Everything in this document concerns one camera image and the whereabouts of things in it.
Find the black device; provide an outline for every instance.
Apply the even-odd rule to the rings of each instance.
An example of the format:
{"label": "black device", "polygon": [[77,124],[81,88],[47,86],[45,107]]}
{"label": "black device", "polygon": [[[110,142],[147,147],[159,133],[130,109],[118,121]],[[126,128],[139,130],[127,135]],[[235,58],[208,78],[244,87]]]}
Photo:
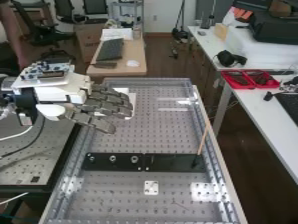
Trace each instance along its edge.
{"label": "black device", "polygon": [[298,19],[274,18],[268,12],[254,12],[248,28],[259,42],[298,44]]}
{"label": "black device", "polygon": [[98,23],[102,24],[102,23],[106,23],[106,22],[107,22],[107,19],[97,18],[97,19],[87,19],[83,24],[98,24]]}
{"label": "black device", "polygon": [[234,64],[239,63],[240,65],[244,65],[247,62],[247,58],[231,54],[228,51],[220,51],[216,54],[216,58],[219,63],[224,66],[224,67],[231,67]]}
{"label": "black device", "polygon": [[113,69],[117,67],[117,62],[97,61],[95,64],[93,64],[93,66],[95,68]]}
{"label": "black device", "polygon": [[102,43],[95,61],[106,61],[122,58],[123,39],[107,40]]}
{"label": "black device", "polygon": [[292,121],[298,125],[298,93],[278,93],[275,94],[275,97]]}
{"label": "black device", "polygon": [[272,0],[235,0],[232,6],[250,11],[267,10]]}

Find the keyboard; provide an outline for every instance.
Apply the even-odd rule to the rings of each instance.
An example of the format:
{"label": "keyboard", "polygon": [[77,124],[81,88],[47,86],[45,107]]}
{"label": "keyboard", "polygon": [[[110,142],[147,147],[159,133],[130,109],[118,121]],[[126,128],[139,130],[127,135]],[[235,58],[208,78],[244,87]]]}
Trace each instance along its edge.
{"label": "keyboard", "polygon": [[275,97],[292,121],[298,125],[298,94],[278,93],[275,94]]}
{"label": "keyboard", "polygon": [[98,24],[98,23],[106,23],[106,21],[107,21],[107,19],[87,19],[86,21],[85,21],[85,24]]}
{"label": "keyboard", "polygon": [[107,40],[102,43],[95,61],[115,60],[122,58],[123,39]]}

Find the paper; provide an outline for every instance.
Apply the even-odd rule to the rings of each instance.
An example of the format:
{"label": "paper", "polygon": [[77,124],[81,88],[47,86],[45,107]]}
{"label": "paper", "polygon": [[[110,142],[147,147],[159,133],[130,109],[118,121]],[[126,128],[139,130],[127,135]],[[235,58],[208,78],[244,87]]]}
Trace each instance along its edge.
{"label": "paper", "polygon": [[123,40],[133,40],[133,32],[130,28],[123,29],[103,29],[101,41],[123,38]]}

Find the computer monitor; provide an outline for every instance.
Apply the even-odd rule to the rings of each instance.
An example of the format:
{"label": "computer monitor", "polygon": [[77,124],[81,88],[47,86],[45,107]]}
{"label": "computer monitor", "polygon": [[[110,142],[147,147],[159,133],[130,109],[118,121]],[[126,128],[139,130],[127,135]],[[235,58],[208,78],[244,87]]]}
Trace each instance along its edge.
{"label": "computer monitor", "polygon": [[271,2],[272,0],[234,0],[232,5],[244,10],[259,11],[268,10]]}

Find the plastic container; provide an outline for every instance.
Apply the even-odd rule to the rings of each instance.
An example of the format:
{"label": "plastic container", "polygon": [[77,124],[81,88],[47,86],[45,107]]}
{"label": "plastic container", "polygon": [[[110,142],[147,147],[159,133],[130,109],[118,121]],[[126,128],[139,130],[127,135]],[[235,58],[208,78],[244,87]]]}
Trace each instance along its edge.
{"label": "plastic container", "polygon": [[254,89],[255,83],[242,71],[222,71],[222,77],[232,89]]}
{"label": "plastic container", "polygon": [[279,87],[279,82],[271,75],[260,70],[243,71],[244,75],[251,79],[254,85],[259,89],[275,89]]}

